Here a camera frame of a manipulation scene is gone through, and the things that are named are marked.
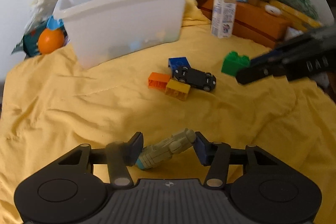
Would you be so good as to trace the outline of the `grey-green toy figure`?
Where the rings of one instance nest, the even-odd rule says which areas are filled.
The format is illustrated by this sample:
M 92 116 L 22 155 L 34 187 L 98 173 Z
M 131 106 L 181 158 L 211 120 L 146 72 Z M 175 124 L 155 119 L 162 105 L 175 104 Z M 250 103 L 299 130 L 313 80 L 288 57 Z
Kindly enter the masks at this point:
M 174 155 L 192 147 L 196 138 L 196 133 L 193 130 L 185 128 L 182 132 L 144 147 L 135 164 L 141 170 L 159 166 L 162 162 L 170 160 Z

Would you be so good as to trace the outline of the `white round small object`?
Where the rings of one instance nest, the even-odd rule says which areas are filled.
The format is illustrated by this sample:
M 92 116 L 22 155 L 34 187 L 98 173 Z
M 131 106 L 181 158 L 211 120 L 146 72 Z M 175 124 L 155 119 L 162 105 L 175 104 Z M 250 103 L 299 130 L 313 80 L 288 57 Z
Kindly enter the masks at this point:
M 268 14 L 273 16 L 280 16 L 282 14 L 280 9 L 272 5 L 265 5 L 264 9 Z

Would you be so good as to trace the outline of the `yellow box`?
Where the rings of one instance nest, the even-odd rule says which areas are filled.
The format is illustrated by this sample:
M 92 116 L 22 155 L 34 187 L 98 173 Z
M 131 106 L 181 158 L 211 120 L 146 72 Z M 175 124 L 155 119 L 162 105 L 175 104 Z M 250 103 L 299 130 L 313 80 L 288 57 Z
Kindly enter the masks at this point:
M 308 24 L 309 26 L 313 27 L 313 28 L 319 28 L 321 26 L 323 26 L 323 24 L 317 20 L 312 19 L 311 17 L 307 16 L 306 14 L 297 11 L 296 9 L 285 5 L 279 1 L 276 0 L 270 0 L 269 4 L 277 7 L 278 9 L 280 9 L 282 12 L 285 12 L 291 16 L 294 16 L 295 18 L 299 19 L 300 21 Z

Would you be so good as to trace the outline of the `orange box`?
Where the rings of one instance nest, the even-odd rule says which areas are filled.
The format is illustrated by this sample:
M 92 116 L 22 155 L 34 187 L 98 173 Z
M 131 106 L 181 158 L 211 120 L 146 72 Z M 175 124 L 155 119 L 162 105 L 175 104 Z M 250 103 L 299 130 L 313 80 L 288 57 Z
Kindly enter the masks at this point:
M 200 6 L 202 13 L 210 20 L 213 16 L 213 3 L 214 0 L 207 0 Z M 284 39 L 290 25 L 290 20 L 282 16 L 273 16 L 261 7 L 237 1 L 232 35 L 274 48 Z

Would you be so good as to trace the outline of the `yellow toy brick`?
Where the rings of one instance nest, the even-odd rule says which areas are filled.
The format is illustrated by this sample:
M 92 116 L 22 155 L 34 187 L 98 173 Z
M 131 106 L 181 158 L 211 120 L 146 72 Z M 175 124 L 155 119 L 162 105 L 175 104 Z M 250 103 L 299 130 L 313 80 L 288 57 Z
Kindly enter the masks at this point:
M 185 101 L 189 95 L 191 86 L 176 80 L 169 80 L 165 88 L 165 94 L 181 101 Z

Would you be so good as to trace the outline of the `black toy car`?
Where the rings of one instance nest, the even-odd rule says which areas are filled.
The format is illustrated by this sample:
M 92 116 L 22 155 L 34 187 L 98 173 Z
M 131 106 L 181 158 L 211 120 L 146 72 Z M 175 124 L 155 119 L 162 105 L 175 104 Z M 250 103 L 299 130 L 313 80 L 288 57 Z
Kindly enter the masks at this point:
M 217 85 L 217 79 L 213 74 L 194 68 L 180 66 L 173 70 L 173 76 L 180 83 L 206 92 L 213 91 Z

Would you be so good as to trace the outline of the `orange toy brick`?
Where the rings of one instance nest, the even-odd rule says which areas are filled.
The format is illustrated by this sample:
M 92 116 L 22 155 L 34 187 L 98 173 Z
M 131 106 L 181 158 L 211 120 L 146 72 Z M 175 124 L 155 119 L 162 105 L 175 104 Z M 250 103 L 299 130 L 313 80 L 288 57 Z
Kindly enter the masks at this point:
M 152 72 L 147 79 L 147 86 L 149 88 L 156 88 L 160 90 L 165 90 L 166 85 L 171 79 L 170 75 Z

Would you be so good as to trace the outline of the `green toy brick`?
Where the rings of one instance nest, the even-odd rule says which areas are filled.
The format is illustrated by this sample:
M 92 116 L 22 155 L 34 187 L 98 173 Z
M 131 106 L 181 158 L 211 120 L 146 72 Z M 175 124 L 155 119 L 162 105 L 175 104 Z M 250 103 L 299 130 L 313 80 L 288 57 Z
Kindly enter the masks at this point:
M 221 73 L 235 77 L 238 71 L 250 66 L 250 59 L 246 55 L 238 55 L 237 52 L 231 51 L 224 58 Z

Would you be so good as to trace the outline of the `yellow cloth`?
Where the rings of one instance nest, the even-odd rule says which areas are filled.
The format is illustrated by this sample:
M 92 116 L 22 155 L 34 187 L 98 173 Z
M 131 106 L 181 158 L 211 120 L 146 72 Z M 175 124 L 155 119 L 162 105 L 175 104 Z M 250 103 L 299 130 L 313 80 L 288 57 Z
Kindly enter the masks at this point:
M 27 59 L 7 75 L 1 114 L 1 223 L 21 223 L 17 185 L 69 150 L 103 148 L 142 132 L 145 144 L 189 128 L 234 148 L 255 144 L 313 180 L 322 192 L 316 223 L 335 223 L 335 103 L 309 79 L 269 77 L 247 86 L 221 72 L 231 51 L 255 57 L 251 40 L 218 39 L 192 0 L 177 42 L 138 51 L 89 70 L 71 45 Z M 150 89 L 171 57 L 217 78 L 211 93 L 187 100 Z

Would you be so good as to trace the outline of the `blue toy brick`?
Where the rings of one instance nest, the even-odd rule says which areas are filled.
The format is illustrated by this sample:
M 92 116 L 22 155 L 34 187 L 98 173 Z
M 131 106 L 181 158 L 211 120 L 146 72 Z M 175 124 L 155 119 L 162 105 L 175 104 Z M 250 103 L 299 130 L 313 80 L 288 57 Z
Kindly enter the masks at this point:
M 172 57 L 168 59 L 168 67 L 171 70 L 171 75 L 174 75 L 174 72 L 179 67 L 191 68 L 189 61 L 186 57 Z

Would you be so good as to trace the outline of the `white milk carton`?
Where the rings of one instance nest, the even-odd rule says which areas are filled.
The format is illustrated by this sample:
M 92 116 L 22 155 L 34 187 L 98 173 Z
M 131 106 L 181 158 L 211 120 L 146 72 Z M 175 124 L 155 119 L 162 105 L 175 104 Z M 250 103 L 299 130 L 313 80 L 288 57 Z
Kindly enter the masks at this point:
M 214 0 L 211 34 L 217 38 L 230 38 L 235 21 L 237 0 Z

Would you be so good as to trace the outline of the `orange ball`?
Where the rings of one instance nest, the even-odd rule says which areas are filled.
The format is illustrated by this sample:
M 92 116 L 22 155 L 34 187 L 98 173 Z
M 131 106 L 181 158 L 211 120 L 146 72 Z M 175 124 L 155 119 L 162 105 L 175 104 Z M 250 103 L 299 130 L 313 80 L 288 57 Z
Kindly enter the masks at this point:
M 64 34 L 59 28 L 50 30 L 46 28 L 38 39 L 38 50 L 41 54 L 49 54 L 61 48 L 64 44 Z

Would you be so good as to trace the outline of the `translucent plastic storage bin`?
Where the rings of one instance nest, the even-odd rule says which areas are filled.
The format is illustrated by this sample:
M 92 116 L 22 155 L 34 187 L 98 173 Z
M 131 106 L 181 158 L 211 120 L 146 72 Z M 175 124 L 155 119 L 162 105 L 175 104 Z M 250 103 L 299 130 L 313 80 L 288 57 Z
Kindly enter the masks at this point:
M 108 60 L 179 39 L 186 0 L 58 0 L 79 64 Z

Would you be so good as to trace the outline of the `dark green package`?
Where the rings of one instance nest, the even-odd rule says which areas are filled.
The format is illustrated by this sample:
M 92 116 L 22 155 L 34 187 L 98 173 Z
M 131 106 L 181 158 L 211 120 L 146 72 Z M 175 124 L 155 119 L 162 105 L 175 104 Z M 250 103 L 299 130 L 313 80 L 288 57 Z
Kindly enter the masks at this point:
M 38 39 L 42 32 L 46 29 L 47 22 L 44 21 L 37 28 L 23 35 L 21 41 L 14 47 L 11 54 L 24 52 L 27 58 L 40 55 L 38 50 Z

